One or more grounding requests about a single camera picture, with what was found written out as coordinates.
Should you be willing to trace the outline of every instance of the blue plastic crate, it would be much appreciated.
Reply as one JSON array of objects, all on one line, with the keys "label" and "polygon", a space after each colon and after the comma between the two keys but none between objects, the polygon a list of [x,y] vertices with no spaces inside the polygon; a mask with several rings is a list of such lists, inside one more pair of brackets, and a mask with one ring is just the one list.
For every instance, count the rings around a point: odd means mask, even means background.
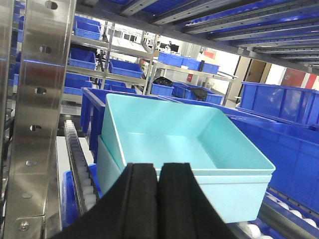
[{"label": "blue plastic crate", "polygon": [[318,133],[279,122],[232,121],[276,166],[270,186],[319,213]]},{"label": "blue plastic crate", "polygon": [[[124,82],[113,81],[113,80],[105,80],[104,90],[109,90],[110,89],[110,85],[126,87],[126,84]],[[98,86],[99,86],[99,88],[101,88],[102,79],[98,80]]]},{"label": "blue plastic crate", "polygon": [[214,94],[214,93],[207,93],[207,97],[205,99],[206,102],[213,103],[220,105],[222,103],[223,96]]},{"label": "blue plastic crate", "polygon": [[174,87],[171,87],[171,86],[162,86],[162,85],[153,83],[151,93],[153,95],[159,95],[159,96],[171,96],[173,89]]},{"label": "blue plastic crate", "polygon": [[168,54],[164,52],[159,53],[159,61],[167,65],[181,67],[183,59],[184,58],[182,56],[176,56],[176,55],[172,55],[172,54]]},{"label": "blue plastic crate", "polygon": [[219,66],[209,63],[204,63],[202,72],[207,72],[211,74],[217,74]]},{"label": "blue plastic crate", "polygon": [[247,112],[239,111],[237,109],[233,108],[228,108],[225,106],[213,104],[213,103],[208,103],[208,102],[203,102],[203,101],[194,101],[194,100],[187,100],[187,99],[182,99],[182,98],[176,98],[176,97],[159,97],[159,98],[164,98],[166,100],[171,100],[171,101],[177,101],[185,104],[191,104],[191,105],[198,105],[198,106],[207,106],[207,107],[215,107],[223,111],[224,114],[226,114],[228,117],[233,117],[236,119],[255,119],[259,121],[266,121],[266,122],[275,122],[272,119],[260,117],[257,115],[253,115]]},{"label": "blue plastic crate", "polygon": [[76,75],[76,74],[71,74],[71,73],[66,73],[65,78],[82,80],[82,81],[90,81],[89,76],[82,76],[82,75]]},{"label": "blue plastic crate", "polygon": [[23,30],[18,30],[18,42],[23,42]]},{"label": "blue plastic crate", "polygon": [[319,123],[319,91],[251,82],[242,84],[238,109],[303,127]]},{"label": "blue plastic crate", "polygon": [[118,92],[137,94],[135,89],[127,88],[127,87],[123,87],[123,86],[110,85],[110,90],[111,91],[118,91]]},{"label": "blue plastic crate", "polygon": [[98,28],[101,31],[101,23],[99,21],[95,21],[95,20],[92,20],[92,19],[87,19],[87,18],[81,17],[81,16],[74,16],[74,20],[75,20],[75,22],[83,22],[83,23],[87,23],[87,24],[98,26]]},{"label": "blue plastic crate", "polygon": [[110,60],[109,69],[110,72],[113,74],[131,76],[136,78],[141,78],[143,74],[143,71],[138,64],[114,59]]},{"label": "blue plastic crate", "polygon": [[70,48],[70,66],[94,70],[96,66],[95,53],[77,48]]},{"label": "blue plastic crate", "polygon": [[[103,196],[97,176],[96,176],[96,164],[89,165],[89,169],[91,171],[91,175],[93,176],[93,180],[97,187],[97,191],[100,197]],[[72,223],[74,223],[79,218],[77,204],[75,200],[75,192],[73,185],[73,177],[72,172],[66,171],[63,173],[62,180],[62,226],[63,228],[68,227]]]},{"label": "blue plastic crate", "polygon": [[24,26],[24,16],[21,16],[19,18],[19,29],[23,30],[23,26]]},{"label": "blue plastic crate", "polygon": [[19,84],[19,74],[14,75],[13,85],[17,86]]},{"label": "blue plastic crate", "polygon": [[76,21],[74,34],[93,40],[99,40],[101,36],[101,29],[97,25]]},{"label": "blue plastic crate", "polygon": [[200,65],[200,61],[196,61],[194,59],[184,57],[182,65],[183,66],[187,66],[189,68],[189,70],[198,71],[199,65]]},{"label": "blue plastic crate", "polygon": [[91,88],[92,85],[93,85],[92,82],[89,82],[89,81],[65,78],[64,93],[81,96],[83,94],[81,88],[82,87]]},{"label": "blue plastic crate", "polygon": [[[101,134],[103,116],[105,110],[106,95],[109,93],[120,95],[132,95],[124,92],[114,92],[100,89],[83,88],[82,109],[80,126],[83,133],[86,134],[89,142],[89,149],[93,151],[94,162],[97,160],[98,135]],[[134,95],[135,97],[144,97],[158,99],[157,97]]]}]

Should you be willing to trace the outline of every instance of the screw hole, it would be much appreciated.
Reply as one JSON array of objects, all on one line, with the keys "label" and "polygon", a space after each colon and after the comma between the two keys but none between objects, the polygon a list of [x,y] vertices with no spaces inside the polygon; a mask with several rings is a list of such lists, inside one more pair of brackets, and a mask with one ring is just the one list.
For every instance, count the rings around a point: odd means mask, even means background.
[{"label": "screw hole", "polygon": [[52,9],[52,10],[56,10],[58,8],[58,4],[56,4],[56,2],[53,2],[53,1],[46,1],[44,5],[46,8]]},{"label": "screw hole", "polygon": [[46,93],[46,89],[45,88],[42,88],[42,87],[38,87],[38,88],[35,88],[34,89],[34,92],[36,94],[40,94],[40,95],[44,95]]},{"label": "screw hole", "polygon": [[50,54],[52,52],[51,47],[48,46],[40,46],[40,52],[45,54]]},{"label": "screw hole", "polygon": [[30,126],[30,130],[31,130],[31,131],[36,131],[36,130],[39,130],[39,129],[42,129],[42,127],[39,126],[39,125],[31,125],[31,126]]}]

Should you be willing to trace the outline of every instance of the white wall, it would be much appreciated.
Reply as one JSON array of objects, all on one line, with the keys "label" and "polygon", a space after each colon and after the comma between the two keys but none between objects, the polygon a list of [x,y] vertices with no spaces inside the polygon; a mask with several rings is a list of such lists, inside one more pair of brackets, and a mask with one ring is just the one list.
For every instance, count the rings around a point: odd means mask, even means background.
[{"label": "white wall", "polygon": [[[239,56],[223,51],[209,49],[208,51],[215,51],[215,59],[209,58],[200,54],[198,59],[199,61],[204,60],[207,63],[215,64],[219,66],[219,71],[233,75],[238,63]],[[228,88],[228,82],[210,79],[209,83],[213,85],[213,89],[225,94]]]},{"label": "white wall", "polygon": [[283,80],[285,71],[286,71],[286,67],[273,64],[270,68],[268,77],[266,79],[266,84],[280,85]]}]

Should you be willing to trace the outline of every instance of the black bag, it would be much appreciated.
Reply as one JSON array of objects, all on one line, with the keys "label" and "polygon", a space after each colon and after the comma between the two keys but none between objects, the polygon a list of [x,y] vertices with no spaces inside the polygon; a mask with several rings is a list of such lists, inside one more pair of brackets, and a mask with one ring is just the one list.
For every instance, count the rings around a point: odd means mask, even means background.
[{"label": "black bag", "polygon": [[163,76],[160,76],[160,77],[156,78],[155,80],[153,80],[153,83],[157,84],[157,85],[162,85],[162,86],[172,86],[173,85],[173,81],[171,81],[168,78],[165,78]]},{"label": "black bag", "polygon": [[201,88],[190,88],[193,94],[199,99],[204,100],[207,97],[207,91]]}]

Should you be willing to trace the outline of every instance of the bolt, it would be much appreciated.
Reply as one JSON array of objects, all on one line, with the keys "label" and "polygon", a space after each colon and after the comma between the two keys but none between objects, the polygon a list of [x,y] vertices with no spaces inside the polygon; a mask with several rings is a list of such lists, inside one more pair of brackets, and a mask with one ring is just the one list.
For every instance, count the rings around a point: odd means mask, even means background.
[{"label": "bolt", "polygon": [[29,229],[29,222],[28,221],[23,221],[20,226],[19,226],[19,230],[22,232],[25,232]]}]

